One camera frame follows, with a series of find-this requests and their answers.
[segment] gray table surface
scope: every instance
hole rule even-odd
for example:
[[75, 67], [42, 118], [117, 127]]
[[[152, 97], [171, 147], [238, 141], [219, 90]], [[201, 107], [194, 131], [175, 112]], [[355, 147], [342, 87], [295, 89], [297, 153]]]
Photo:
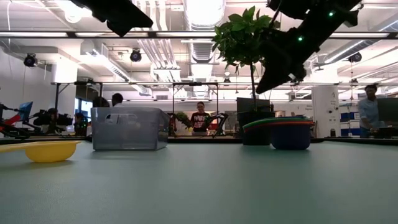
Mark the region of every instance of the gray table surface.
[[0, 154], [0, 223], [398, 223], [398, 148], [171, 144], [65, 162]]

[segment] yellow scoop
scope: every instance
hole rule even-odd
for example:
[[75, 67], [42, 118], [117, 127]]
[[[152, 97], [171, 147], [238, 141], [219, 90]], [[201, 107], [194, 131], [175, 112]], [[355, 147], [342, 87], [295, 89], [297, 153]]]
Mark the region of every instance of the yellow scoop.
[[0, 152], [25, 149], [25, 155], [34, 162], [59, 162], [75, 153], [80, 141], [47, 141], [0, 146]]

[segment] clear plastic bin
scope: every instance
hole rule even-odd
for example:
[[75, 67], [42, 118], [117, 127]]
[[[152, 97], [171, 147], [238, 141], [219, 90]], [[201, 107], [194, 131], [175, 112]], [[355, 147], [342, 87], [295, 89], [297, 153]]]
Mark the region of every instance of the clear plastic bin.
[[162, 149], [167, 145], [169, 120], [158, 108], [92, 108], [93, 149]]

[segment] white pillar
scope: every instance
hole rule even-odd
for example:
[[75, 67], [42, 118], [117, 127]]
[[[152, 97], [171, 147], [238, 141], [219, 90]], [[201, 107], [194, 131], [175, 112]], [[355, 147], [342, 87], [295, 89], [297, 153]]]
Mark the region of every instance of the white pillar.
[[[78, 65], [67, 58], [61, 58], [52, 66], [53, 82], [69, 83], [77, 80]], [[69, 85], [58, 96], [58, 112], [75, 114], [76, 86]]]
[[317, 122], [317, 138], [341, 136], [340, 111], [337, 86], [315, 86], [312, 88], [313, 120]]

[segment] blue bowl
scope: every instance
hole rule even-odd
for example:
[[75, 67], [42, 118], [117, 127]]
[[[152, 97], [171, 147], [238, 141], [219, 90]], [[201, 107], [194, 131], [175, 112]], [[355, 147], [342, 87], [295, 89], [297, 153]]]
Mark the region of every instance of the blue bowl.
[[271, 126], [271, 143], [276, 149], [306, 150], [311, 144], [310, 128], [309, 124]]

